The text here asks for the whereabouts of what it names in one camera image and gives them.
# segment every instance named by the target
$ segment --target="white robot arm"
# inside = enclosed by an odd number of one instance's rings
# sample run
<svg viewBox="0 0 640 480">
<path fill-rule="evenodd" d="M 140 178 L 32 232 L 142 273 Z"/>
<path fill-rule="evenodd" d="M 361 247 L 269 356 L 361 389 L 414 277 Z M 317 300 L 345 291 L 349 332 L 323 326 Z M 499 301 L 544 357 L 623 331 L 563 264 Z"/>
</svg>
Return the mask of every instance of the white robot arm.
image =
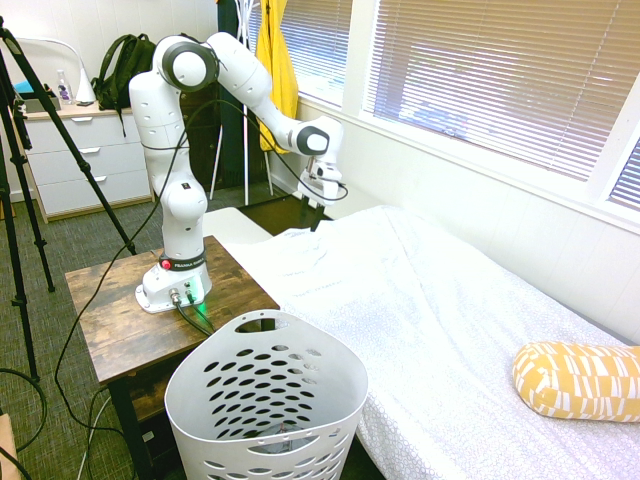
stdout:
<svg viewBox="0 0 640 480">
<path fill-rule="evenodd" d="M 342 177 L 336 168 L 342 125 L 328 117 L 300 122 L 283 115 L 269 98 L 272 81 L 264 66 L 222 32 L 203 44 L 182 36 L 161 40 L 151 71 L 135 76 L 129 84 L 154 191 L 160 194 L 185 129 L 180 93 L 197 91 L 216 80 L 255 113 L 280 147 L 310 157 L 298 185 L 301 193 L 322 206 L 334 203 Z M 177 301 L 201 303 L 212 287 L 202 238 L 207 197 L 191 172 L 187 143 L 176 155 L 160 201 L 164 253 L 136 289 L 138 302 L 150 313 L 175 308 Z"/>
</svg>

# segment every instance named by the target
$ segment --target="white bedsheet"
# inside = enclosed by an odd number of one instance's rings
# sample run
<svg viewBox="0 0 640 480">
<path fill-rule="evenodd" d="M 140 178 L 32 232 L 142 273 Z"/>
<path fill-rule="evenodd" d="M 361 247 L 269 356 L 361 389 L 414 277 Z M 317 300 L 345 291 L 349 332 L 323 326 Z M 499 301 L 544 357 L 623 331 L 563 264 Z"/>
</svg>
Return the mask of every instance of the white bedsheet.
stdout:
<svg viewBox="0 0 640 480">
<path fill-rule="evenodd" d="M 387 479 L 640 479 L 640 425 L 542 417 L 512 386 L 527 342 L 620 342 L 419 217 L 376 207 L 228 248 L 363 360 L 358 433 Z"/>
</svg>

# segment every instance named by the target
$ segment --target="tripod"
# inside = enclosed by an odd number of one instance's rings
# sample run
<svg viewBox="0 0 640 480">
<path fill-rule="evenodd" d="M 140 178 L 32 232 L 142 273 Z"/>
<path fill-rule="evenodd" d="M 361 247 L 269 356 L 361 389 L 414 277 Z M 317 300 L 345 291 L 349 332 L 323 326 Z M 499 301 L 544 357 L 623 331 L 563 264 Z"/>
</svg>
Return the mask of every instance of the tripod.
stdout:
<svg viewBox="0 0 640 480">
<path fill-rule="evenodd" d="M 122 240 L 127 245 L 128 250 L 132 255 L 136 254 L 135 246 L 127 237 L 124 229 L 120 225 L 117 217 L 113 213 L 113 209 L 109 205 L 109 202 L 105 198 L 104 194 L 100 190 L 100 187 L 96 183 L 93 175 L 91 174 L 91 165 L 84 160 L 82 154 L 78 151 L 78 148 L 74 144 L 69 132 L 66 127 L 62 123 L 62 120 L 58 116 L 55 107 L 51 103 L 51 100 L 47 96 L 47 93 L 44 90 L 44 87 L 38 80 L 35 72 L 31 68 L 31 65 L 27 61 L 20 45 L 13 37 L 11 32 L 3 27 L 4 20 L 0 17 L 0 38 L 5 42 L 11 55 L 15 59 L 16 63 L 22 70 L 22 73 L 26 77 L 26 79 L 31 84 L 33 91 L 40 100 L 40 103 L 47 111 L 54 125 L 58 129 L 58 132 L 62 136 L 67 148 L 73 155 L 76 163 L 80 170 L 85 174 L 87 180 L 89 181 L 91 187 L 94 192 L 100 199 L 104 209 L 107 214 L 111 218 L 111 221 L 116 227 L 116 230 L 122 237 Z M 7 142 L 9 144 L 9 149 L 11 150 L 11 158 L 9 159 L 11 163 L 13 163 L 16 167 L 16 172 L 18 174 L 18 179 L 20 181 L 20 187 L 22 188 L 22 193 L 24 195 L 24 200 L 27 206 L 27 212 L 29 213 L 29 220 L 31 222 L 31 228 L 33 230 L 33 234 L 35 236 L 34 244 L 38 247 L 38 251 L 40 252 L 40 260 L 42 261 L 42 268 L 44 269 L 44 274 L 47 279 L 47 286 L 50 292 L 55 291 L 55 287 L 53 285 L 53 280 L 51 278 L 51 272 L 49 271 L 49 265 L 47 263 L 47 257 L 44 252 L 44 246 L 47 242 L 42 238 L 40 234 L 40 229 L 38 227 L 38 219 L 36 216 L 35 209 L 33 207 L 33 201 L 31 199 L 31 194 L 29 193 L 29 185 L 27 183 L 27 178 L 24 171 L 24 164 L 27 163 L 27 158 L 24 155 L 23 151 L 20 149 L 20 145 L 18 144 L 18 135 L 19 141 L 23 147 L 23 149 L 29 150 L 31 149 L 31 141 L 29 140 L 29 135 L 27 133 L 27 129 L 24 123 L 24 115 L 20 110 L 21 101 L 16 99 L 15 91 L 11 84 L 11 79 L 9 78 L 9 72 L 7 70 L 7 66 L 4 62 L 4 58 L 2 56 L 2 52 L 0 52 L 0 119 L 2 121 L 2 125 L 4 128 L 4 132 L 7 136 Z M 5 213 L 5 226 L 7 231 L 7 240 L 9 244 L 9 253 L 11 256 L 11 267 L 13 269 L 13 281 L 16 288 L 16 296 L 14 300 L 11 301 L 11 305 L 14 307 L 18 307 L 20 310 L 20 317 L 22 319 L 22 330 L 25 340 L 25 345 L 27 349 L 27 358 L 29 361 L 29 370 L 31 373 L 31 378 L 34 380 L 38 380 L 38 371 L 36 367 L 35 354 L 33 351 L 33 339 L 31 336 L 31 327 L 29 323 L 29 314 L 27 312 L 27 296 L 25 294 L 24 289 L 24 281 L 22 276 L 22 267 L 20 264 L 20 255 L 18 251 L 18 244 L 16 240 L 16 229 L 15 223 L 13 221 L 13 215 L 11 212 L 11 199 L 10 199 L 10 186 L 7 178 L 7 173 L 5 170 L 5 161 L 4 161 L 4 153 L 2 152 L 2 148 L 0 148 L 0 200 L 2 200 L 2 206 Z"/>
</svg>

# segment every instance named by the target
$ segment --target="window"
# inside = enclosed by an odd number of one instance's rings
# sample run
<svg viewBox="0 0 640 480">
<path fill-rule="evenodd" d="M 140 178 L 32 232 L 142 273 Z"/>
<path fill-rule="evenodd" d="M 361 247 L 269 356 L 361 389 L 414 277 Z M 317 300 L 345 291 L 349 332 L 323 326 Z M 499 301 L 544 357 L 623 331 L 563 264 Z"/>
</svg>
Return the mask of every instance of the window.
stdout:
<svg viewBox="0 0 640 480">
<path fill-rule="evenodd" d="M 631 152 L 610 200 L 640 210 L 640 140 Z"/>
<path fill-rule="evenodd" d="M 261 23 L 260 1 L 250 19 L 251 46 Z M 341 105 L 344 89 L 351 0 L 289 0 L 282 32 L 298 80 L 300 92 Z"/>
<path fill-rule="evenodd" d="M 380 0 L 365 110 L 586 180 L 638 25 L 634 0 Z"/>
</svg>

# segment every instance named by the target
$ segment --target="patterned cushion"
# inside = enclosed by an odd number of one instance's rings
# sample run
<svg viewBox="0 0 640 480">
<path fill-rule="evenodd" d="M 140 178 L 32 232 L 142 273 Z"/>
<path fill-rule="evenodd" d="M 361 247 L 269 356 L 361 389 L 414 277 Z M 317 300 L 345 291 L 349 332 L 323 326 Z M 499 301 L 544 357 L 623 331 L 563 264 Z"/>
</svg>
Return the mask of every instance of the patterned cushion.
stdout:
<svg viewBox="0 0 640 480">
<path fill-rule="evenodd" d="M 529 343 L 513 362 L 513 383 L 547 417 L 640 421 L 640 347 Z"/>
</svg>

